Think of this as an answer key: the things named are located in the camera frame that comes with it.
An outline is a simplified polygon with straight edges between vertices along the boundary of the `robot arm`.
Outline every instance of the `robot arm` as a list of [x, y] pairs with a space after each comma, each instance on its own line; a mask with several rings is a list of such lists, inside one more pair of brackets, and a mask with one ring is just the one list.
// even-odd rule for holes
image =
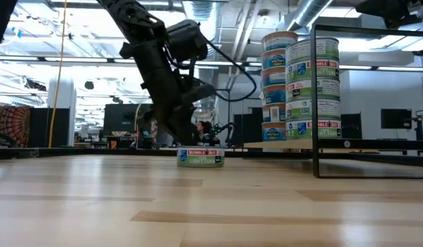
[[135, 60], [144, 81], [141, 88], [149, 91], [153, 101], [150, 115], [181, 144], [195, 145], [192, 134], [196, 129], [191, 123], [193, 102], [213, 95], [215, 90], [207, 84], [194, 85], [192, 75], [185, 78], [177, 69], [172, 71], [169, 60], [175, 59], [180, 66], [179, 63], [188, 59], [193, 62], [206, 58], [207, 40], [198, 24], [185, 20], [166, 29], [161, 20], [135, 0], [97, 1], [129, 42], [123, 44], [120, 55]]

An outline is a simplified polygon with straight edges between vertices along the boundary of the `white column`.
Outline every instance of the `white column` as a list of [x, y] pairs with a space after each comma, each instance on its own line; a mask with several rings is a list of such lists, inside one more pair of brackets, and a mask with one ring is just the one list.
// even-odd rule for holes
[[[58, 74], [52, 75], [48, 87], [48, 107], [54, 107], [54, 97], [56, 94], [56, 87], [58, 84]], [[62, 69], [60, 76], [58, 101], [56, 108], [69, 108], [69, 127], [68, 127], [68, 143], [67, 145], [74, 145], [74, 125], [75, 125], [75, 105], [77, 103], [77, 91], [74, 85], [71, 70], [68, 68]]]

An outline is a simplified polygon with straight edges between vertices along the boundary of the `ductwork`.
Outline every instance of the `ductwork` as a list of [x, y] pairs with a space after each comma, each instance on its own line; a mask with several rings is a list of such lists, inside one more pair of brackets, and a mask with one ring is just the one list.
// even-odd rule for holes
[[[200, 23], [200, 29], [209, 41], [213, 42], [217, 33], [219, 4], [212, 1], [183, 1], [188, 19]], [[208, 58], [215, 58], [216, 51], [208, 46]]]
[[332, 2], [333, 0], [301, 0], [287, 30], [296, 31], [312, 24]]

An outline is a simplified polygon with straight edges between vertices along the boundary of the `stack of tuna cans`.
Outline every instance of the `stack of tuna cans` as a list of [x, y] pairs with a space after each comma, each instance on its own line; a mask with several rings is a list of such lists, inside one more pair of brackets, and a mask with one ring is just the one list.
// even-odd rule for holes
[[[319, 138], [341, 137], [339, 91], [339, 41], [317, 38], [317, 96]], [[286, 50], [286, 135], [287, 140], [312, 138], [311, 48], [309, 40], [289, 45]]]
[[264, 141], [286, 140], [286, 48], [297, 40], [294, 32], [274, 32], [261, 41]]

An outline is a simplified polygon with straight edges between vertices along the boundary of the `tuna can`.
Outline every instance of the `tuna can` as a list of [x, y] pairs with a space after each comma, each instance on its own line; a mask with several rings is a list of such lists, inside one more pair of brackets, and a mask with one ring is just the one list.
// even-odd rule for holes
[[[312, 138], [312, 119], [300, 119], [286, 123], [287, 140]], [[341, 138], [341, 120], [318, 119], [319, 138]]]
[[286, 141], [286, 123], [262, 123], [263, 141]]
[[262, 69], [277, 66], [286, 66], [286, 49], [273, 49], [261, 54]]
[[286, 104], [267, 104], [263, 106], [263, 122], [283, 122], [286, 121]]
[[[337, 60], [318, 59], [316, 66], [318, 77], [339, 80], [339, 62]], [[286, 83], [311, 80], [312, 68], [310, 60], [290, 64], [286, 70]]]
[[[339, 80], [318, 78], [317, 79], [317, 94], [320, 98], [325, 99], [340, 99], [340, 82]], [[307, 99], [312, 96], [312, 81], [300, 80], [286, 85], [286, 100], [288, 102]]]
[[179, 147], [179, 167], [223, 167], [225, 148], [215, 147]]
[[286, 67], [272, 67], [261, 71], [261, 88], [276, 84], [286, 84]]
[[266, 86], [261, 89], [263, 105], [286, 103], [286, 84]]
[[298, 34], [294, 32], [274, 32], [261, 40], [263, 51], [286, 48], [298, 41]]
[[[286, 103], [286, 120], [307, 119], [312, 116], [312, 100], [299, 99]], [[341, 119], [341, 102], [334, 99], [318, 99], [318, 117]]]
[[[316, 58], [326, 58], [339, 61], [339, 41], [336, 38], [316, 39]], [[288, 64], [310, 60], [310, 40], [301, 40], [286, 49]]]

